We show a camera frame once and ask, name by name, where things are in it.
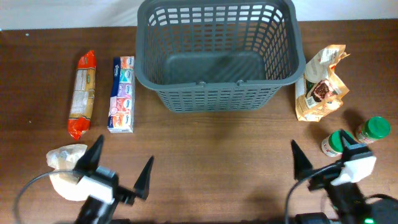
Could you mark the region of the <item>colourful tissue multipack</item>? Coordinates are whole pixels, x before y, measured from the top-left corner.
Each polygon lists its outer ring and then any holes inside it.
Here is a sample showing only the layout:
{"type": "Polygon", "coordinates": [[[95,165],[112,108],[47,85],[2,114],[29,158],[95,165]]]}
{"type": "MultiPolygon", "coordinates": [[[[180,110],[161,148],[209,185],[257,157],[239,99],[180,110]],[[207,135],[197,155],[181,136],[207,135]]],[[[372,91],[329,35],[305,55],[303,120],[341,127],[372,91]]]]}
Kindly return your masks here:
{"type": "Polygon", "coordinates": [[[107,129],[110,133],[134,132],[134,56],[115,57],[107,129]]]}

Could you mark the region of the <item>orange snack bag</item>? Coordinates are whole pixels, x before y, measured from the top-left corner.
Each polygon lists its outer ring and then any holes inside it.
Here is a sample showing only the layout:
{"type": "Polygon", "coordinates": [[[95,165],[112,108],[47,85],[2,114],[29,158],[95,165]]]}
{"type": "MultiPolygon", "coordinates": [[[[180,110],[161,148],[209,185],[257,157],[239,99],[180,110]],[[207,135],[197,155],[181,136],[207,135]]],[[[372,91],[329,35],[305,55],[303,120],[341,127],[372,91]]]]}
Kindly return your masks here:
{"type": "Polygon", "coordinates": [[[319,122],[343,105],[348,87],[335,73],[337,64],[349,54],[345,45],[329,45],[307,64],[295,82],[295,112],[299,121],[319,122]]]}

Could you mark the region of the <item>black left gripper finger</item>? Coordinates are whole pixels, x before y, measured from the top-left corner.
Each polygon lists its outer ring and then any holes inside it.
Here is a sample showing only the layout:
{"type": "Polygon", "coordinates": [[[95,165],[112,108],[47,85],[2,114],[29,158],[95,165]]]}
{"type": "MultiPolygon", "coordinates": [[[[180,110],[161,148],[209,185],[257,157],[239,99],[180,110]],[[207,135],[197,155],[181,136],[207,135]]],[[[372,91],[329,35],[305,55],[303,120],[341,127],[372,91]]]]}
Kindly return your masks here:
{"type": "Polygon", "coordinates": [[[95,143],[77,161],[73,170],[92,174],[99,165],[100,156],[104,144],[104,136],[100,135],[95,143]]]}
{"type": "Polygon", "coordinates": [[[133,186],[136,197],[142,200],[146,200],[149,196],[150,174],[152,171],[153,163],[154,156],[151,156],[133,186]]]}

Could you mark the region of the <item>green lid jar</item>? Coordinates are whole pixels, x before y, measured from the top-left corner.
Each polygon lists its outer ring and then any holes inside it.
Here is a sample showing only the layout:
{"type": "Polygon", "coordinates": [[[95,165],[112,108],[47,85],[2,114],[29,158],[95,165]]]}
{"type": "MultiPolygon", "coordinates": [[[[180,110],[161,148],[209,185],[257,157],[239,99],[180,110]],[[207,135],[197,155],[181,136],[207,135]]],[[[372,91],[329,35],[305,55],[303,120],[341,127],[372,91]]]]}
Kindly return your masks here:
{"type": "Polygon", "coordinates": [[[342,155],[343,145],[340,139],[340,132],[335,131],[326,137],[321,143],[321,150],[329,157],[342,155]]]}
{"type": "Polygon", "coordinates": [[[355,136],[359,142],[371,144],[385,138],[390,133],[391,125],[388,120],[381,116],[375,116],[359,125],[355,136]]]}

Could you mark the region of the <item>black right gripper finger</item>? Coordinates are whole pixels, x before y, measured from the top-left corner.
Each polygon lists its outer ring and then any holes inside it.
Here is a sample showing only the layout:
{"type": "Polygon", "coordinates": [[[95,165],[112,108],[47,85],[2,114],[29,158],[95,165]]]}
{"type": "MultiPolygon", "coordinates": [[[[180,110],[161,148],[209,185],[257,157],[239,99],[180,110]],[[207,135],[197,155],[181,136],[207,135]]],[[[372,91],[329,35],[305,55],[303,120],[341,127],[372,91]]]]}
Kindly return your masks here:
{"type": "Polygon", "coordinates": [[[312,173],[313,166],[294,140],[291,141],[291,147],[294,160],[294,179],[302,180],[312,173]]]}
{"type": "Polygon", "coordinates": [[[343,149],[357,149],[361,144],[356,142],[344,129],[339,130],[340,141],[343,149]]]}

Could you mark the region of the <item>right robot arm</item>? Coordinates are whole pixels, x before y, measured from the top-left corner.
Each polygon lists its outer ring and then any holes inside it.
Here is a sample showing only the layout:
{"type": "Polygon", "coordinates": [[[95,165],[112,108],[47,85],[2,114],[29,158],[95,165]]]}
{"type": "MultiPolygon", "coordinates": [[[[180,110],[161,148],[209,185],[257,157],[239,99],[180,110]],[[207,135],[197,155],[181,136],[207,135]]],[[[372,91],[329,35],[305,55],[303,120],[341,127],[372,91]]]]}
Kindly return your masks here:
{"type": "Polygon", "coordinates": [[[397,223],[397,199],[386,194],[364,196],[358,182],[368,177],[376,156],[364,143],[355,141],[345,130],[338,131],[343,146],[341,158],[320,169],[314,169],[299,145],[292,140],[294,179],[284,208],[284,223],[397,223]],[[304,182],[308,190],[325,190],[338,218],[329,219],[323,212],[297,214],[289,217],[289,200],[293,191],[304,182]]]}

